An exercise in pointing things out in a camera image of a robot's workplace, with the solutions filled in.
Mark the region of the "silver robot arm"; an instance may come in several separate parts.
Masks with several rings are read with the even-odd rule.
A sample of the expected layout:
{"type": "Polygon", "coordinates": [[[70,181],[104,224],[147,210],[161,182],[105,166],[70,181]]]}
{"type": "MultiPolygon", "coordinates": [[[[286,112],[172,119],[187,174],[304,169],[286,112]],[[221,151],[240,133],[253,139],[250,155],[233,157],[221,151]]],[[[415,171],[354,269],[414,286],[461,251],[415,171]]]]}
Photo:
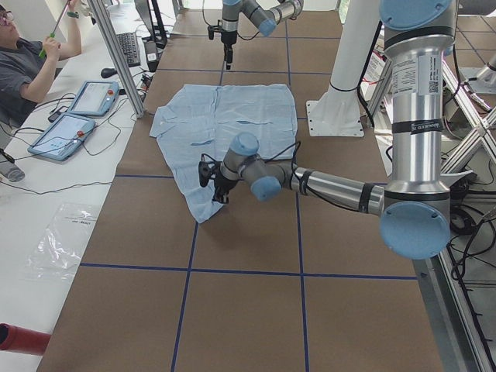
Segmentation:
{"type": "Polygon", "coordinates": [[[258,1],[223,1],[222,18],[216,26],[209,28],[208,37],[212,40],[214,33],[221,35],[224,61],[226,69],[229,70],[233,62],[233,45],[238,37],[240,14],[244,14],[263,36],[269,36],[284,20],[297,19],[303,7],[304,2],[299,0],[279,1],[278,5],[270,9],[264,9],[258,1]]]}
{"type": "Polygon", "coordinates": [[[454,1],[382,1],[384,51],[392,64],[391,178],[385,186],[325,174],[294,162],[269,164],[256,137],[236,135],[220,161],[198,168],[201,186],[227,203],[245,181],[261,201],[287,188],[380,219],[381,238],[411,260],[438,255],[450,237],[450,190],[441,178],[442,62],[454,42],[454,1]]]}

